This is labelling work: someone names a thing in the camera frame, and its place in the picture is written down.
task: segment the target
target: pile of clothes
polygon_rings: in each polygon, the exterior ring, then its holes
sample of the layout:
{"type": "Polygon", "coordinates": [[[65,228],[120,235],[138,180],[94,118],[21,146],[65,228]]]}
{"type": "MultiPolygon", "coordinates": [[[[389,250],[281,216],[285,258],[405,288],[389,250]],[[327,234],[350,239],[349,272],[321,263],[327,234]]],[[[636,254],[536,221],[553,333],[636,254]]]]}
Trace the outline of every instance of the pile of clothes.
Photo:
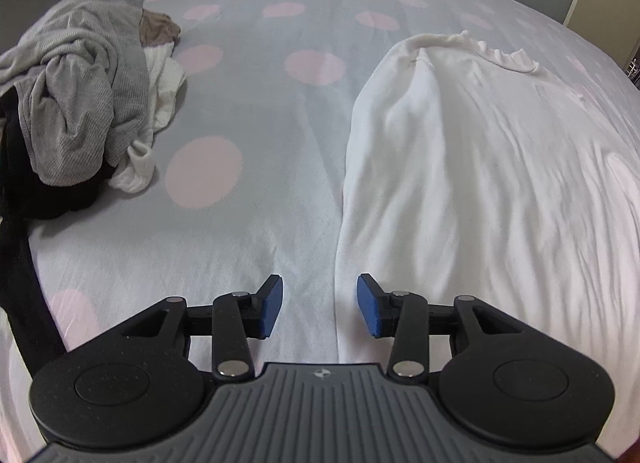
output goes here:
{"type": "Polygon", "coordinates": [[[0,307],[29,369],[64,347],[38,346],[59,335],[26,221],[88,207],[106,181],[146,188],[185,79],[171,58],[180,28],[142,3],[63,0],[0,56],[0,307]]]}

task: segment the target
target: white garment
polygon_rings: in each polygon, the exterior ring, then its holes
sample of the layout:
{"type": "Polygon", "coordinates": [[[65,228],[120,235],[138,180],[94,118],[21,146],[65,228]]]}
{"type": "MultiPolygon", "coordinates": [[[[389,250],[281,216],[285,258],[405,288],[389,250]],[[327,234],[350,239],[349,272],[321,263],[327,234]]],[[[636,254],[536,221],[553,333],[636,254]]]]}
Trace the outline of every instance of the white garment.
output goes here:
{"type": "Polygon", "coordinates": [[[149,72],[149,115],[145,127],[127,148],[109,185],[133,194],[151,182],[156,161],[151,146],[154,133],[167,127],[175,111],[175,96],[186,78],[184,69],[171,58],[174,44],[144,48],[149,72]]]}
{"type": "MultiPolygon", "coordinates": [[[[354,105],[343,209],[340,362],[388,359],[360,273],[434,304],[470,293],[600,363],[616,390],[600,445],[638,437],[640,158],[593,104],[522,50],[407,39],[354,105]]],[[[432,343],[432,370],[449,358],[432,343]]]]}

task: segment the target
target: door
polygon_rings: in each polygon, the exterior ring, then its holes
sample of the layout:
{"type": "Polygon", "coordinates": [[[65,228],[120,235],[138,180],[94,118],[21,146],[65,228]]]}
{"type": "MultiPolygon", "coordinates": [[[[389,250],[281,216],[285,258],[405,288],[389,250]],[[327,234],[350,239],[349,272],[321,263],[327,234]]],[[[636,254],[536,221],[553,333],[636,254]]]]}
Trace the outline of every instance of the door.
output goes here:
{"type": "Polygon", "coordinates": [[[626,70],[640,44],[640,0],[574,0],[564,26],[626,70]]]}

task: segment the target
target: bed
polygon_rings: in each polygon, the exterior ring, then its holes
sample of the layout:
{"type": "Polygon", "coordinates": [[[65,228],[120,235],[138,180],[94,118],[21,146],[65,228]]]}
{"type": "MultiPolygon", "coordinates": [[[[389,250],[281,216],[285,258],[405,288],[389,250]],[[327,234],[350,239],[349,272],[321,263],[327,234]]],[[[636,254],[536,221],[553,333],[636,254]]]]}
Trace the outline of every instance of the bed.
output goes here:
{"type": "MultiPolygon", "coordinates": [[[[108,190],[90,209],[36,224],[31,233],[42,289],[69,348],[166,296],[203,305],[229,291],[255,291],[278,273],[284,303],[272,337],[251,344],[258,366],[384,363],[388,343],[366,336],[354,303],[355,276],[369,271],[388,291],[410,290],[432,303],[472,293],[588,354],[616,386],[601,447],[617,456],[638,438],[640,242],[632,217],[640,198],[632,196],[640,197],[639,172],[625,180],[628,212],[619,221],[609,227],[596,212],[591,222],[569,220],[576,235],[566,244],[549,236],[543,220],[528,221],[532,240],[524,250],[499,221],[484,230],[502,266],[478,255],[484,236],[474,235],[474,224],[482,208],[473,198],[465,201],[467,214],[452,217],[459,221],[452,235],[439,235],[438,227],[422,239],[407,227],[376,230],[375,216],[360,222],[368,235],[354,238],[353,227],[351,234],[343,229],[343,217],[353,218],[343,183],[354,101],[395,43],[468,30],[506,53],[523,48],[598,108],[638,154],[640,94],[612,59],[513,0],[146,0],[145,6],[182,27],[174,57],[188,76],[174,121],[156,138],[152,184],[135,197],[108,190]],[[596,237],[578,234],[592,228],[596,237]],[[376,233],[396,240],[376,242],[376,233]],[[563,277],[562,259],[576,237],[596,248],[580,260],[579,276],[563,277]],[[363,243],[367,238],[372,242],[363,243]],[[424,240],[431,250],[421,258],[424,240]],[[447,249],[457,253],[448,264],[447,249]],[[514,251],[527,263],[509,265],[514,251]],[[505,270],[507,277],[494,277],[505,270]]],[[[456,152],[460,144],[446,147],[456,152]]],[[[374,204],[398,177],[380,173],[367,201],[374,204]]],[[[452,204],[471,193],[454,192],[452,204]]],[[[571,194],[564,198],[548,203],[549,212],[561,213],[571,194]]],[[[507,201],[503,211],[527,219],[529,208],[507,201]]],[[[413,217],[438,219],[437,212],[413,217]]],[[[0,459],[16,463],[43,442],[28,408],[30,378],[5,321],[0,334],[6,361],[0,459]]],[[[431,369],[442,367],[446,343],[434,341],[431,357],[431,369]]],[[[190,360],[209,367],[206,340],[194,339],[190,360]]]]}

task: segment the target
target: blue gripper pad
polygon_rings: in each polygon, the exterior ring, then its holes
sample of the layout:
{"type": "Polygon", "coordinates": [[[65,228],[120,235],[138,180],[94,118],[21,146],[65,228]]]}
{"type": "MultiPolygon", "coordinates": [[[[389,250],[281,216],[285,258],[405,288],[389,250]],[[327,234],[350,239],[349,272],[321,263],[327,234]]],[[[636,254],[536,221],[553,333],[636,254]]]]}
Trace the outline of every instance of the blue gripper pad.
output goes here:
{"type": "Polygon", "coordinates": [[[595,445],[524,454],[452,425],[426,388],[380,366],[268,364],[222,385],[180,432],[119,453],[55,443],[32,463],[610,463],[595,445]]]}
{"type": "Polygon", "coordinates": [[[278,278],[278,282],[273,286],[269,297],[262,303],[262,314],[260,315],[260,332],[263,337],[267,338],[273,331],[276,324],[278,313],[282,307],[282,277],[278,278]]]}
{"type": "Polygon", "coordinates": [[[356,295],[360,312],[362,313],[364,322],[367,324],[369,333],[373,337],[380,337],[382,334],[382,319],[380,318],[378,301],[362,276],[358,277],[356,295]]]}

